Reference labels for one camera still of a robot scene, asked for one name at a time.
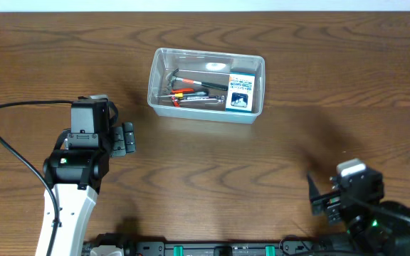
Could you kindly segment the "blue white cardboard box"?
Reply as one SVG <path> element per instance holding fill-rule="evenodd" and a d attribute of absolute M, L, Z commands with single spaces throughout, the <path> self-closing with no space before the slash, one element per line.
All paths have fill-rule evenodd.
<path fill-rule="evenodd" d="M 252 112 L 256 76 L 248 73 L 231 73 L 229 76 L 225 110 Z"/>

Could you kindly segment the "claw hammer red black handle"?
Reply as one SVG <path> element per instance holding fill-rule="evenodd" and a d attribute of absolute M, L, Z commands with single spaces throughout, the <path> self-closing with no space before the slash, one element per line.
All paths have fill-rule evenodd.
<path fill-rule="evenodd" d="M 221 85 L 213 82 L 202 82 L 198 80 L 192 80 L 189 78 L 183 78 L 178 76 L 179 69 L 177 68 L 176 70 L 172 71 L 170 74 L 167 76 L 167 85 L 164 88 L 165 92 L 170 92 L 172 90 L 178 90 L 182 88 L 192 88 L 192 89 L 197 89 L 199 87 L 204 87 L 207 89 L 212 89 L 212 90 L 220 90 L 220 91 L 227 91 L 228 90 L 228 85 Z"/>

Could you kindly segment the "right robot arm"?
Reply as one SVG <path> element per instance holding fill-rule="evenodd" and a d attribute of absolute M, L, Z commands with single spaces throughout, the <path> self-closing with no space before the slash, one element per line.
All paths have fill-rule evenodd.
<path fill-rule="evenodd" d="M 321 194 L 307 175 L 313 215 L 330 225 L 343 223 L 357 250 L 373 255 L 410 255 L 410 208 L 384 201 L 382 173 L 369 167 L 331 178 L 333 191 Z"/>

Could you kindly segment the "silver socket wrench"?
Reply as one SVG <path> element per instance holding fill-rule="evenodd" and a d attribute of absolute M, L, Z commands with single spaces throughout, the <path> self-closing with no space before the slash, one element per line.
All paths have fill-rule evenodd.
<path fill-rule="evenodd" d="M 189 104 L 189 103 L 198 103 L 198 102 L 203 102 L 206 104 L 218 104 L 222 103 L 226 100 L 226 97 L 224 95 L 218 96 L 188 96 L 188 97 L 183 97 L 177 102 L 179 104 Z"/>

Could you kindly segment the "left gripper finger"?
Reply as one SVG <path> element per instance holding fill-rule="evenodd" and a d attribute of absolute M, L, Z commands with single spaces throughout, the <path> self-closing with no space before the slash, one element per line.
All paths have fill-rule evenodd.
<path fill-rule="evenodd" d="M 111 157 L 121 157 L 126 155 L 126 146 L 123 128 L 121 126 L 113 127 L 110 133 L 112 137 Z"/>
<path fill-rule="evenodd" d="M 134 153 L 136 151 L 134 126 L 131 122 L 122 123 L 125 151 L 127 154 Z"/>

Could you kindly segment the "black yellow screwdriver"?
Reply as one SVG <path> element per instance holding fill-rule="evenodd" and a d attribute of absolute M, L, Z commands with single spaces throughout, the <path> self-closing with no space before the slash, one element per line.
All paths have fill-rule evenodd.
<path fill-rule="evenodd" d="M 158 96 L 158 98 L 206 97 L 208 95 L 209 95 L 209 93 L 205 92 L 205 91 L 190 92 L 190 93 L 178 92 L 178 93 L 174 93 L 174 94 L 170 94 L 170 95 Z"/>

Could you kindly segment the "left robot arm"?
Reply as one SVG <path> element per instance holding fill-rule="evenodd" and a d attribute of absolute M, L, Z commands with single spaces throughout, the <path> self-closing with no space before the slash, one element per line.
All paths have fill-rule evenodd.
<path fill-rule="evenodd" d="M 104 95 L 72 103 L 70 128 L 43 163 L 47 188 L 37 255 L 80 255 L 90 215 L 111 158 L 135 152 L 132 123 Z"/>

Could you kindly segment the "red handled pliers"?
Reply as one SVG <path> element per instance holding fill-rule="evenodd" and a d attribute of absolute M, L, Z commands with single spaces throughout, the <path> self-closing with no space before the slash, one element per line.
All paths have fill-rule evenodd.
<path fill-rule="evenodd" d="M 170 94 L 174 94 L 174 93 L 178 93 L 178 92 L 190 93 L 190 92 L 194 92 L 194 89 L 192 89 L 192 88 L 182 88 L 182 89 L 178 89 L 178 90 L 172 90 Z M 182 98 L 174 98 L 174 97 L 171 98 L 171 100 L 172 100 L 172 102 L 173 102 L 173 105 L 174 105 L 175 107 L 179 107 L 179 106 L 180 106 L 179 101 L 180 101 L 181 99 L 182 99 Z"/>

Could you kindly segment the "clear plastic container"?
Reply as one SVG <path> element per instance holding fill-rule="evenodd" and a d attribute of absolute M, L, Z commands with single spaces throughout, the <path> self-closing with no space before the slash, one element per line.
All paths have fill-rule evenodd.
<path fill-rule="evenodd" d="M 171 98 L 158 98 L 158 96 L 170 95 L 170 92 L 164 91 L 167 85 L 167 76 L 177 68 L 180 77 L 221 85 L 228 85 L 231 73 L 254 74 L 256 81 L 252 112 L 226 111 L 226 100 L 218 104 L 198 102 L 180 104 L 179 107 L 175 107 Z M 252 124 L 263 111 L 265 82 L 265 60 L 258 55 L 159 48 L 156 50 L 152 62 L 147 102 L 159 116 L 163 117 Z M 208 92 L 208 96 L 227 96 L 227 91 L 204 87 L 199 87 L 194 92 L 199 91 Z"/>

